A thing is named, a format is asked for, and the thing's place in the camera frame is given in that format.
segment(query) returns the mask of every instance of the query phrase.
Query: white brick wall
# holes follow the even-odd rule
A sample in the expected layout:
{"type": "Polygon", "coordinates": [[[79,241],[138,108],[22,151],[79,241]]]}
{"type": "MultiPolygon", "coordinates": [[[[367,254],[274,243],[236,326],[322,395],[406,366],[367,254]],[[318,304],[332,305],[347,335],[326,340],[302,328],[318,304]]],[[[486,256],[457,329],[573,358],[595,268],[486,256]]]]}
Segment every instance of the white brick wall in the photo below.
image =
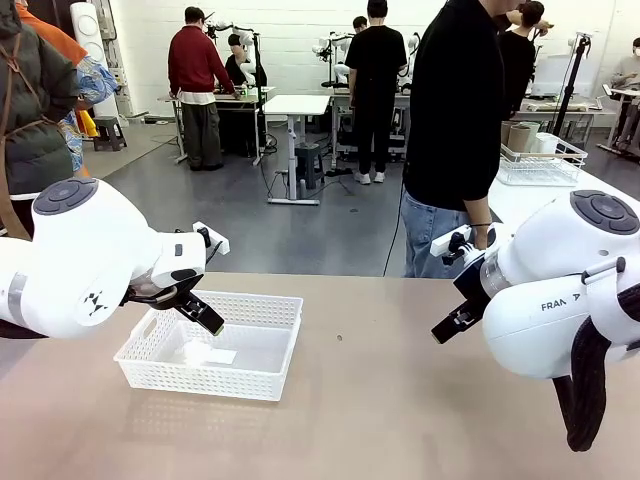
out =
{"type": "MultiPolygon", "coordinates": [[[[136,111],[170,115],[168,105],[156,99],[168,90],[167,53],[173,35],[183,25],[184,9],[197,5],[216,17],[251,26],[262,36],[262,59],[270,85],[279,93],[321,93],[328,66],[311,52],[317,39],[330,31],[351,31],[351,22],[364,15],[366,0],[111,0],[132,100],[136,111]]],[[[443,0],[390,0],[388,25],[405,35],[422,34],[443,0]]],[[[631,42],[638,0],[546,0],[547,15],[557,27],[543,39],[545,53],[568,51],[567,40],[576,31],[595,33],[591,55],[601,64],[606,81],[631,42]]],[[[218,42],[223,61],[230,54],[226,37],[218,42]]],[[[460,52],[460,61],[473,55],[473,42],[460,52]]],[[[599,89],[594,93],[600,95],[599,89]]]]}

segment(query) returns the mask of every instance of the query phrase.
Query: gray jacket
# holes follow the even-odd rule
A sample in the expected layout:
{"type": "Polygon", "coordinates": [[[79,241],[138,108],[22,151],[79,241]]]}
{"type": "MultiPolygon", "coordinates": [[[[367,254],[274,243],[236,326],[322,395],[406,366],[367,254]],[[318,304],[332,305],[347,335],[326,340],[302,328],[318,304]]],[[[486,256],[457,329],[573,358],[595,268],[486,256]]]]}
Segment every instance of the gray jacket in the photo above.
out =
{"type": "MultiPolygon", "coordinates": [[[[41,119],[62,120],[76,105],[78,84],[71,62],[22,25],[14,0],[0,0],[0,45],[11,54],[15,35],[21,32],[18,64],[38,94],[42,108],[16,74],[7,134],[41,119]]],[[[8,68],[0,55],[0,106],[7,95],[8,68]]],[[[56,125],[40,124],[9,136],[6,145],[9,192],[15,195],[38,193],[59,180],[73,176],[71,155],[56,125]]]]}

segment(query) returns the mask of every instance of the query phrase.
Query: plastic stool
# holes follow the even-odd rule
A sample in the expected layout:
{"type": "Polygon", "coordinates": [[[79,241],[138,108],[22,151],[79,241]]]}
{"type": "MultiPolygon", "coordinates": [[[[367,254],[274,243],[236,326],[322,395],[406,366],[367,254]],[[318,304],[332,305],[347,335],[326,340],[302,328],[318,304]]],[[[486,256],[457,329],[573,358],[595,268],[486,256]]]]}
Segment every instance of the plastic stool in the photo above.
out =
{"type": "Polygon", "coordinates": [[[114,152],[119,152],[122,150],[122,147],[127,146],[124,133],[120,125],[118,125],[118,119],[116,117],[96,117],[93,121],[100,135],[93,139],[93,148],[96,152],[101,148],[109,147],[111,147],[114,152]]]}
{"type": "Polygon", "coordinates": [[[298,159],[297,173],[299,178],[304,178],[307,188],[315,190],[316,181],[324,184],[324,166],[322,165],[322,149],[317,143],[301,143],[296,147],[298,159]]]}

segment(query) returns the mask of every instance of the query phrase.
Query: white wire basket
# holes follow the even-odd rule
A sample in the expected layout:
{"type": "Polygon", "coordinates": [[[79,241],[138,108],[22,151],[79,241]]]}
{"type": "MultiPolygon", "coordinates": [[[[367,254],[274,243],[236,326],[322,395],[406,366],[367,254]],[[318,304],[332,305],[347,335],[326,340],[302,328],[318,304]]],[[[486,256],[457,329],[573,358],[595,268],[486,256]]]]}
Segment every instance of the white wire basket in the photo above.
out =
{"type": "Polygon", "coordinates": [[[277,402],[302,321],[300,298],[196,292],[225,320],[214,337],[175,310],[150,310],[115,355],[132,388],[277,402]],[[196,364],[185,349],[206,345],[196,364]]]}
{"type": "Polygon", "coordinates": [[[498,180],[514,186],[575,187],[589,154],[557,140],[556,153],[517,153],[502,145],[498,180]]]}

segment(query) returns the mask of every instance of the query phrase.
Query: white sneaker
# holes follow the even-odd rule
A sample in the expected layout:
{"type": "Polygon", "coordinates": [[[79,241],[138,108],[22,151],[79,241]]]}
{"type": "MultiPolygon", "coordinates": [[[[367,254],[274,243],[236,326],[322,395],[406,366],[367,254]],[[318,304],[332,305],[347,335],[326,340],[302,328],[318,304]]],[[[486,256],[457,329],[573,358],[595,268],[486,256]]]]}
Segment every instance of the white sneaker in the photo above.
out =
{"type": "Polygon", "coordinates": [[[368,173],[362,174],[360,172],[355,175],[356,182],[360,185],[371,185],[371,176],[368,173]]]}

